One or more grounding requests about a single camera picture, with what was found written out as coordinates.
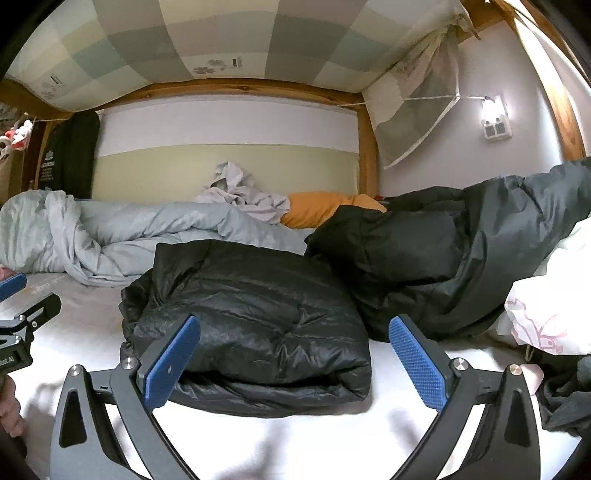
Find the cable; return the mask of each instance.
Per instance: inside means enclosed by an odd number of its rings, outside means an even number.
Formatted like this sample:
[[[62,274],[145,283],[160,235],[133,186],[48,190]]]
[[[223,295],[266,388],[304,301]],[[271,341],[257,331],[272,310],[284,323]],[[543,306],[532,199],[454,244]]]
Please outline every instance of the cable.
[[[404,99],[404,101],[408,101],[408,100],[438,100],[440,98],[467,98],[467,99],[471,99],[471,100],[492,100],[491,97],[489,96],[475,96],[475,95],[435,95],[435,96],[431,96],[431,97],[409,97]],[[343,103],[341,105],[335,105],[335,106],[356,106],[356,105],[365,105],[367,102],[359,102],[359,103]]]

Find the orange pillow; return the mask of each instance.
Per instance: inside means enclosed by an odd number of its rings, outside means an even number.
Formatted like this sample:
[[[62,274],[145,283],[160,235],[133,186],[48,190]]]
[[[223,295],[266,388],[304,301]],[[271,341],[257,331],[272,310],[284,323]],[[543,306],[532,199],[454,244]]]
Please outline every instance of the orange pillow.
[[[292,193],[289,198],[290,211],[281,217],[281,223],[289,228],[317,228],[341,205],[386,211],[386,207],[364,193],[347,197],[336,192],[301,192]]]

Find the finger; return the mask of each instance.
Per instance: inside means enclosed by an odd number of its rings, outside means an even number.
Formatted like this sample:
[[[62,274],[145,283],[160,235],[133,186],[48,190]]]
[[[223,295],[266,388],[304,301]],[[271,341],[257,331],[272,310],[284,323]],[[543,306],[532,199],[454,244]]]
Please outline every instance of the finger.
[[[4,430],[6,430],[6,432],[11,433],[14,427],[17,425],[20,412],[21,404],[18,402],[18,400],[15,400],[14,408],[0,419],[2,422],[2,427]]]
[[[14,380],[9,376],[5,377],[4,388],[0,392],[0,417],[3,417],[12,410],[14,405],[14,395],[17,392],[17,386]]]
[[[17,424],[14,426],[11,432],[8,434],[11,437],[20,437],[25,433],[25,420],[21,416],[18,416]]]

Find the blanket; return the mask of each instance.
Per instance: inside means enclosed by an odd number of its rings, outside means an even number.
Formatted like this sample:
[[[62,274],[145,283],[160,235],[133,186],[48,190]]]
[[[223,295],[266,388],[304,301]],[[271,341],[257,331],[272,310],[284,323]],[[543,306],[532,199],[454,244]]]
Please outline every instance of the blanket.
[[[30,190],[0,210],[0,264],[24,273],[67,272],[84,285],[124,286],[152,267],[158,243],[222,239],[303,254],[304,236],[227,203],[156,206],[77,202]]]
[[[591,353],[591,325],[586,320],[590,271],[587,218],[558,243],[532,277],[513,283],[496,332],[552,355]]]

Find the bed sheet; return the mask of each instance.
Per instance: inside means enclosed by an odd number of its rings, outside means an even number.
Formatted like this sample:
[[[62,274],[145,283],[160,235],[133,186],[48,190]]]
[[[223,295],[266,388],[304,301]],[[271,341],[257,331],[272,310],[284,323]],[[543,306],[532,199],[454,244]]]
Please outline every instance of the bed sheet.
[[[113,368],[124,340],[118,310],[120,288],[86,287],[66,274],[29,276],[28,287],[0,304],[2,318],[18,313],[53,291],[62,300],[59,316],[35,334],[34,363],[12,374],[27,419],[28,462],[49,477],[49,447],[54,414],[70,366],[89,371]],[[502,370],[523,363],[515,351],[467,342],[445,345],[476,368]],[[172,444],[202,480],[389,480],[412,452],[435,417],[425,407],[396,354],[386,343],[370,342],[372,389],[364,402],[284,419],[232,417],[168,402],[154,415]],[[108,406],[130,465],[147,474],[122,426]],[[476,406],[441,477],[457,470],[478,426]],[[579,442],[563,432],[540,427],[541,480],[550,480]]]

